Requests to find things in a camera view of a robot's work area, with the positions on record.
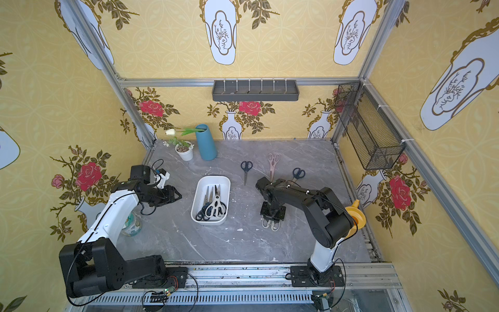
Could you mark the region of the white handled scissors front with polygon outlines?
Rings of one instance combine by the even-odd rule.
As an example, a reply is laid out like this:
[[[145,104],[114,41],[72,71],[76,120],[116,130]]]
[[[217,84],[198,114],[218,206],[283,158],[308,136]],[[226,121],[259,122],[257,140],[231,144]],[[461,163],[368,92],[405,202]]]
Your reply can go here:
[[[280,221],[267,220],[265,218],[262,219],[261,225],[264,229],[271,229],[273,232],[277,232],[281,227]]]

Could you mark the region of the black scissors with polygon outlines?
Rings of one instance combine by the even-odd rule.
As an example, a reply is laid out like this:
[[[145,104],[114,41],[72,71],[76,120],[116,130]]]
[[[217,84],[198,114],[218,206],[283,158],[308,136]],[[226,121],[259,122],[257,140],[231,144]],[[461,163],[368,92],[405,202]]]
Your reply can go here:
[[[204,204],[201,210],[197,213],[195,220],[196,221],[208,221],[209,217],[207,216],[207,208],[210,206],[211,201],[210,201],[210,187],[207,187],[206,193],[205,193],[205,198],[204,198]]]

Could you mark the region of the white plastic storage box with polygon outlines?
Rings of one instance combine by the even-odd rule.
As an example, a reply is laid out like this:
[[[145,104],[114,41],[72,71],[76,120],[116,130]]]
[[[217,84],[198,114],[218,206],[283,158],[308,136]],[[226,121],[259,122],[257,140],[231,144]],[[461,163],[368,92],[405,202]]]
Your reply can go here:
[[[228,214],[230,187],[231,182],[226,176],[201,178],[192,204],[192,220],[207,226],[223,224]]]

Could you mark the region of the cream white kitchen scissors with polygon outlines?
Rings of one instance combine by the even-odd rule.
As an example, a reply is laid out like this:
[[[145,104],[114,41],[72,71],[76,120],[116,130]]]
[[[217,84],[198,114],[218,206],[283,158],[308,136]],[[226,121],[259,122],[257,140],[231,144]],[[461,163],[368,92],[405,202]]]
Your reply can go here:
[[[227,208],[221,201],[220,192],[218,186],[214,185],[210,193],[211,204],[207,208],[207,216],[209,220],[219,220],[226,215]]]

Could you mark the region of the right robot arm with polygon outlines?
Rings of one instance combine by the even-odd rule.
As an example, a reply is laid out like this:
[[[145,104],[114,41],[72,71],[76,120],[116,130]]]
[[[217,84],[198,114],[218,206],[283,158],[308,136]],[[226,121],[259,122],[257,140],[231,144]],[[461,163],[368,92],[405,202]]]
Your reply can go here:
[[[264,228],[278,231],[288,205],[304,212],[316,240],[309,259],[309,266],[314,273],[329,271],[340,244],[362,228],[360,218],[349,213],[328,187],[309,190],[284,179],[271,182],[267,178],[259,179],[255,187],[264,199],[261,208]]]

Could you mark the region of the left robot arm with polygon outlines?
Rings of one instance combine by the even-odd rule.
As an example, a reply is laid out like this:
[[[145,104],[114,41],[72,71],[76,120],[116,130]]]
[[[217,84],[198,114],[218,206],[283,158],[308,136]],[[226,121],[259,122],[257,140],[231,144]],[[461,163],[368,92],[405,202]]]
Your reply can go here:
[[[127,181],[112,188],[109,201],[89,230],[59,253],[68,298],[101,295],[132,282],[153,287],[165,283],[168,271],[162,256],[125,260],[116,243],[136,206],[158,207],[182,198],[175,187],[167,185],[169,177],[163,168],[136,165]]]

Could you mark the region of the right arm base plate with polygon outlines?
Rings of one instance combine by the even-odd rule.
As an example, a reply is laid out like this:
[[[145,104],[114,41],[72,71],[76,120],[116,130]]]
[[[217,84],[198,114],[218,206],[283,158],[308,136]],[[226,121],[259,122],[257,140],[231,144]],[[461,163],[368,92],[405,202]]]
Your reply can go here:
[[[286,274],[293,287],[343,287],[344,274],[340,266],[331,266],[325,272],[318,272],[313,265],[293,266]]]

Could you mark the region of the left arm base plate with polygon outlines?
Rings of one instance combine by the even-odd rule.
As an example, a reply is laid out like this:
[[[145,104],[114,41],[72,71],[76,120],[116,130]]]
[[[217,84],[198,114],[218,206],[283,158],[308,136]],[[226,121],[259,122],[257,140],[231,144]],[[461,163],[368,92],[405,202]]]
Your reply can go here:
[[[134,289],[167,289],[169,287],[183,289],[187,278],[187,267],[167,267],[160,274],[136,280],[131,285]]]

